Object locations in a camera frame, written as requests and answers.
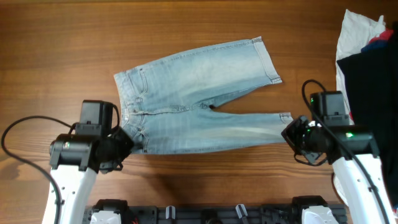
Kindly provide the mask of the light blue denim shorts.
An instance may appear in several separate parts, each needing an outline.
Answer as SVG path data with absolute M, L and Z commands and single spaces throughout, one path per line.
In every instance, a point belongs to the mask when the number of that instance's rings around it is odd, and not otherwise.
M 279 143 L 290 113 L 217 107 L 281 82 L 260 37 L 192 49 L 114 76 L 134 154 L 193 154 Z

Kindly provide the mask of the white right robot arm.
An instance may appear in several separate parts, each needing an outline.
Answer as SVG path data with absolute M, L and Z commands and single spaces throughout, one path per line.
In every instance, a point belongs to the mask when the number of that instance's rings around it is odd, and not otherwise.
M 382 176 L 376 140 L 363 126 L 311 125 L 305 116 L 293 120 L 282 137 L 302 164 L 329 163 L 340 181 L 354 223 L 395 223 Z

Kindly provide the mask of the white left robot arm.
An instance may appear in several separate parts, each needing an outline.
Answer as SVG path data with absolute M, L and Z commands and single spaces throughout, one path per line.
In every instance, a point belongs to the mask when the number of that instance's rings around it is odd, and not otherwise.
M 81 223 L 99 172 L 123 168 L 134 146 L 122 130 L 103 131 L 78 124 L 74 134 L 61 134 L 51 144 L 50 186 L 43 223 Z

